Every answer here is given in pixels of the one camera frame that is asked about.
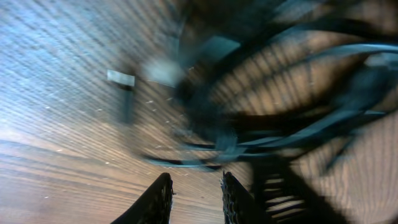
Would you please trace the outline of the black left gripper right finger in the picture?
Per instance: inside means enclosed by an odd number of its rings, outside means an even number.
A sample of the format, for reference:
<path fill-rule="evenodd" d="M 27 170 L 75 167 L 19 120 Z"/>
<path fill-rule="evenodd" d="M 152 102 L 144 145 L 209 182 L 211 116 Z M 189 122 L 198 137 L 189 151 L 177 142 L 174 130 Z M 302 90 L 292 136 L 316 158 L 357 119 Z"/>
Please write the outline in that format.
<path fill-rule="evenodd" d="M 223 173 L 221 189 L 225 224 L 264 223 L 261 209 L 231 172 Z"/>

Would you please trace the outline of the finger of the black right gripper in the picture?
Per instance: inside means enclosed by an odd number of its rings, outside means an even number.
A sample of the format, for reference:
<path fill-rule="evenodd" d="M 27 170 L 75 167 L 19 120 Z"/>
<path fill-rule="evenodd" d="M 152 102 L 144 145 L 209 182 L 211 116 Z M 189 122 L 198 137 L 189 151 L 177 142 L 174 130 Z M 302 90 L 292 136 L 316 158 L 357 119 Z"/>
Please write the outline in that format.
<path fill-rule="evenodd" d="M 252 186 L 256 203 L 281 224 L 348 224 L 341 212 L 318 195 L 279 157 L 254 159 Z"/>

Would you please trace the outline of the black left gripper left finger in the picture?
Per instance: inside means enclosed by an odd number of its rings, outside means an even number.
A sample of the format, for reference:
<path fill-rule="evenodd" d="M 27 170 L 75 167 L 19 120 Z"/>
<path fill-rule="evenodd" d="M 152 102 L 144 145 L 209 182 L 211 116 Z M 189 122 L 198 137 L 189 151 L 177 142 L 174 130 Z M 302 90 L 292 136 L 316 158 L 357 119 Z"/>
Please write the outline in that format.
<path fill-rule="evenodd" d="M 164 172 L 147 190 L 111 224 L 169 224 L 172 209 L 173 181 Z"/>

